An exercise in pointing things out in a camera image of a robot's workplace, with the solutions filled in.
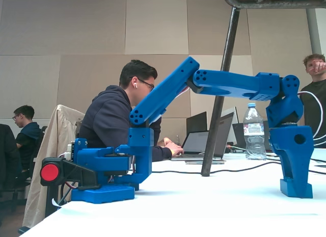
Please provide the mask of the hand of curly-haired person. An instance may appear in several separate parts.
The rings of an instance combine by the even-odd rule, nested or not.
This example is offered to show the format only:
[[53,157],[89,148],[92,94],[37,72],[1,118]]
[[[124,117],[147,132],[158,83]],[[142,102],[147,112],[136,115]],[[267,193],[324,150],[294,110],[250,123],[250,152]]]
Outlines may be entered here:
[[317,74],[323,74],[323,73],[325,73],[326,62],[322,62],[322,61],[314,61],[314,62],[313,62],[313,67],[314,67],[314,71],[315,71]]

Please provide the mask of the right hand of hoodie person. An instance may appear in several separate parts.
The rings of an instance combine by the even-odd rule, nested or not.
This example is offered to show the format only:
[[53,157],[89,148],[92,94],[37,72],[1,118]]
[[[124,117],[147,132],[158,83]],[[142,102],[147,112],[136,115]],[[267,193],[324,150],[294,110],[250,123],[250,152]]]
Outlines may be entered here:
[[164,147],[171,151],[172,157],[179,157],[184,153],[183,148],[172,142],[169,138],[164,138]]

